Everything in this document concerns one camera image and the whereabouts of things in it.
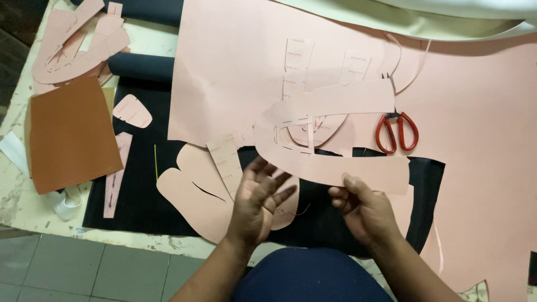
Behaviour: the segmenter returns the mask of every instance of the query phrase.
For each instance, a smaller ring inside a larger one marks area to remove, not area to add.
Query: right hand
[[[395,222],[390,200],[384,192],[373,192],[359,177],[344,175],[344,188],[328,190],[332,205],[341,210],[354,237],[371,250],[404,239]]]

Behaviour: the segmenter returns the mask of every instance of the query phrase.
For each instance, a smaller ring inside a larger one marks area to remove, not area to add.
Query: hand
[[[273,178],[275,171],[276,167],[261,157],[257,157],[244,170],[226,235],[234,244],[255,248],[265,241],[274,211],[296,191],[294,185],[275,194],[291,177],[289,173],[283,173]]]
[[[345,188],[331,187],[332,205],[339,208],[354,237],[369,249],[402,238],[384,192],[373,192],[359,177],[345,174]]]

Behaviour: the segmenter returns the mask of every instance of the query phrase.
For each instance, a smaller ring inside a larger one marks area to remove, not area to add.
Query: dark navy fabric
[[[392,302],[356,261],[331,248],[283,248],[239,283],[231,301]]]

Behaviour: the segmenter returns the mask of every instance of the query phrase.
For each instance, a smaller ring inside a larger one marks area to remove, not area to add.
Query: gray floor tile
[[[160,302],[169,254],[106,245],[92,296]]]
[[[19,296],[20,285],[0,283],[0,301],[16,302]]]
[[[104,243],[43,235],[24,285],[89,296]]]
[[[20,290],[17,302],[88,302],[90,297],[59,291],[25,287]]]
[[[23,284],[39,236],[0,239],[0,282]]]
[[[90,297],[90,302],[123,302],[120,300],[110,300],[105,298]]]
[[[164,293],[162,294],[162,302],[168,301],[204,261],[205,259],[171,255],[168,275],[164,284]]]

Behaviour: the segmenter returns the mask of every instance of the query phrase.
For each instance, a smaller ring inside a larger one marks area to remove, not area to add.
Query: rolled fabric
[[[174,58],[119,52],[108,58],[110,71],[118,76],[171,83]]]

